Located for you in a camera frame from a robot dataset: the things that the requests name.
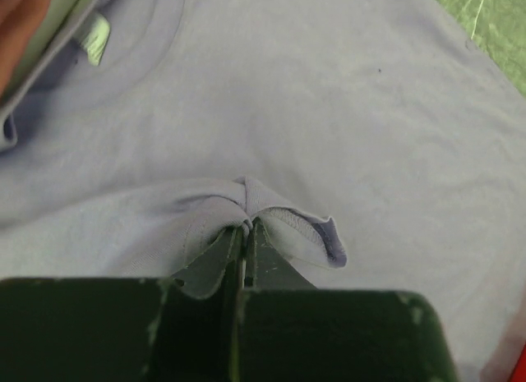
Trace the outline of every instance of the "red object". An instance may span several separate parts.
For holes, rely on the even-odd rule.
[[[526,347],[520,354],[519,361],[517,361],[517,366],[515,366],[509,382],[526,382]]]

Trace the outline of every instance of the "t-shirt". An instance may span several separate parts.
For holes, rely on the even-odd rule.
[[[164,274],[186,256],[150,241],[170,243],[204,208],[195,194],[250,218],[258,191],[235,181],[250,178],[286,200],[265,216],[271,238],[316,286],[420,292],[462,380],[511,372],[526,338],[526,102],[437,3],[101,11],[112,34],[100,67],[72,44],[15,112],[19,143],[0,157],[2,276]],[[290,211],[306,212],[293,223]],[[311,230],[326,216],[343,268]]]

